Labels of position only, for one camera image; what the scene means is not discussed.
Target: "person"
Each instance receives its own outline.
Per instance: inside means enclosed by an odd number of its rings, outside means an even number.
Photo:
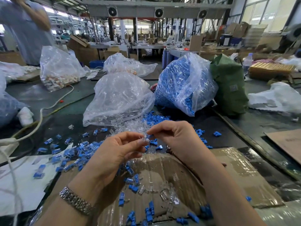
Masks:
[[[0,0],[0,24],[13,35],[27,65],[39,66],[43,46],[54,37],[45,9],[30,0]]]
[[[163,121],[149,129],[147,134],[166,143],[183,163],[198,174],[217,226],[266,225],[191,124]],[[140,133],[122,132],[107,138],[67,187],[93,206],[102,189],[114,179],[119,165],[124,160],[139,158],[145,152],[143,146],[148,143],[141,139],[143,137]],[[84,226],[87,220],[87,216],[57,197],[35,226]]]

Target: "plastic water bottle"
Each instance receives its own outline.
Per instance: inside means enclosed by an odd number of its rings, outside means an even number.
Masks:
[[[249,53],[249,55],[243,59],[244,75],[246,75],[248,73],[249,67],[252,65],[252,62],[253,62],[252,55],[253,55],[253,53]]]

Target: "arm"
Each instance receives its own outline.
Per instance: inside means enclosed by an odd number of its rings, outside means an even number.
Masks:
[[[186,121],[163,121],[148,130],[147,134],[163,140],[183,163],[196,171],[204,185],[217,226],[265,225],[191,124]]]
[[[145,152],[143,146],[148,144],[141,140],[143,137],[139,133],[123,132],[107,138],[67,185],[69,189],[94,206],[102,189],[113,181],[119,165],[129,159],[141,158]],[[57,197],[35,226],[84,226],[87,221],[87,216]]]
[[[36,25],[42,29],[43,31],[49,31],[51,29],[51,25],[45,10],[34,10],[28,5],[26,5],[24,0],[16,0],[17,3],[25,10],[25,12],[30,16],[32,21],[36,23]]]

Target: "cardboard sheet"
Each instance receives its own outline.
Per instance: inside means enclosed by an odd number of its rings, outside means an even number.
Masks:
[[[266,135],[301,164],[301,129],[266,133]]]
[[[227,163],[226,170],[241,187],[242,194],[252,198],[252,206],[271,207],[283,204],[280,196],[235,148],[213,149],[212,152],[218,160]],[[206,204],[205,190],[198,178],[177,158],[170,154],[144,154],[131,167],[135,174],[143,178],[139,188],[144,185],[149,190],[150,182],[153,182],[153,190],[158,192],[135,194],[124,183],[128,173],[116,176],[102,191],[96,212],[89,219],[88,225],[126,225],[127,215],[132,210],[136,214],[136,223],[139,223],[145,219],[145,208],[151,200],[155,209],[154,222],[186,217],[187,212],[201,214],[200,205]],[[62,173],[44,204],[42,214],[77,173],[76,168]],[[168,186],[173,187],[179,202],[171,204],[161,199],[160,192]],[[118,206],[121,191],[125,192],[125,200],[129,199],[123,207]]]

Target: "silver bracelet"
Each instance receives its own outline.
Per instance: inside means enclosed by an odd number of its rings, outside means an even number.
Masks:
[[[91,204],[77,196],[67,186],[60,192],[60,197],[80,213],[84,215],[89,215],[91,213]]]

